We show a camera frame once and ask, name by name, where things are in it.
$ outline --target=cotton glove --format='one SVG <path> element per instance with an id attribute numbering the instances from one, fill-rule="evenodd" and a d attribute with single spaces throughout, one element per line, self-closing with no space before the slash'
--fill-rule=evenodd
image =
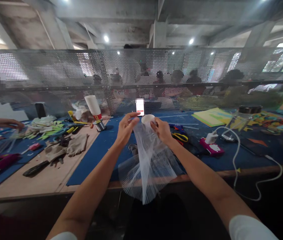
<path id="1" fill-rule="evenodd" d="M 47 147 L 45 148 L 46 158 L 48 162 L 52 162 L 57 157 L 65 154 L 67 152 L 66 147 L 62 147 L 58 142 L 46 142 Z"/>
<path id="2" fill-rule="evenodd" d="M 67 148 L 67 154 L 69 154 L 69 157 L 73 157 L 86 149 L 87 138 L 88 134 L 80 134 L 70 140 Z"/>

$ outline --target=white charging cable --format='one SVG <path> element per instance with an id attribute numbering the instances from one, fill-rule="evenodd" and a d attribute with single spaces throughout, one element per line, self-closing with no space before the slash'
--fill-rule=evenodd
<path id="1" fill-rule="evenodd" d="M 268 158 L 269 160 L 272 160 L 272 161 L 274 161 L 275 163 L 278 164 L 278 166 L 279 166 L 279 168 L 280 168 L 279 174 L 278 174 L 276 177 L 274 177 L 274 178 L 270 178 L 270 179 L 267 179 L 267 180 L 262 180 L 262 181 L 256 182 L 256 188 L 257 188 L 257 190 L 258 190 L 258 192 L 259 192 L 259 197 L 256 198 L 256 199 L 246 197 L 245 195 L 243 195 L 243 194 L 237 192 L 237 191 L 236 191 L 236 183 L 237 183 L 237 180 L 238 180 L 238 171 L 237 171 L 237 167 L 236 167 L 236 164 L 235 164 L 235 159 L 236 159 L 236 157 L 237 157 L 237 155 L 238 155 L 239 148 L 240 148 L 240 138 L 238 137 L 238 135 L 237 135 L 233 130 L 231 130 L 230 128 L 227 128 L 227 127 L 218 127 L 215 131 L 213 131 L 213 134 L 216 134 L 216 133 L 217 133 L 217 130 L 220 129 L 220 128 L 228 129 L 228 131 L 232 132 L 232 133 L 236 136 L 236 138 L 237 138 L 237 140 L 238 140 L 238 147 L 237 147 L 236 153 L 235 153 L 235 155 L 234 155 L 234 157 L 233 157 L 233 159 L 232 159 L 232 164 L 234 165 L 235 172 L 236 172 L 236 178 L 235 178 L 235 182 L 234 182 L 234 191 L 235 191 L 236 193 L 238 193 L 240 196 L 244 197 L 244 198 L 247 198 L 247 199 L 252 200 L 252 201 L 259 201 L 259 200 L 261 199 L 261 192 L 260 192 L 260 190 L 259 190 L 258 184 L 259 184 L 259 183 L 262 183 L 262 182 L 270 182 L 270 181 L 273 181 L 273 180 L 276 180 L 276 179 L 280 178 L 281 175 L 282 175 L 282 172 L 283 172 L 282 166 L 281 166 L 277 161 L 275 161 L 272 157 L 270 157 L 270 156 L 268 156 L 268 155 L 265 155 L 266 158 Z"/>

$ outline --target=black phone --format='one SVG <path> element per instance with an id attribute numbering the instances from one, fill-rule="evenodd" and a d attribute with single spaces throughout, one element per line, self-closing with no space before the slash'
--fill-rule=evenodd
<path id="1" fill-rule="evenodd" d="M 43 102 L 35 103 L 38 118 L 46 117 L 46 109 Z"/>
<path id="2" fill-rule="evenodd" d="M 240 139 L 240 145 L 257 156 L 266 156 L 271 154 L 270 149 L 267 149 L 267 147 L 265 146 L 254 143 L 247 138 Z"/>

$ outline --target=person's left hand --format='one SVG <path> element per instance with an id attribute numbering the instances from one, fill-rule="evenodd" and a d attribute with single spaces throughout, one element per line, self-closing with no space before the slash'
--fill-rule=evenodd
<path id="1" fill-rule="evenodd" d="M 137 113 L 137 112 L 128 113 L 120 121 L 118 135 L 115 141 L 115 144 L 117 144 L 119 147 L 123 148 L 128 143 L 128 140 L 132 133 L 132 129 L 139 122 L 139 118 L 137 118 L 139 114 L 140 113 Z"/>

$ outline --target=black jar lid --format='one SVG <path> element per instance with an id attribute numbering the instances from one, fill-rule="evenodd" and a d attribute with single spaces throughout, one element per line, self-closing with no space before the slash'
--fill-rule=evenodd
<path id="1" fill-rule="evenodd" d="M 240 105 L 239 112 L 240 113 L 248 113 L 248 114 L 255 114 L 260 113 L 262 106 L 260 105 Z"/>

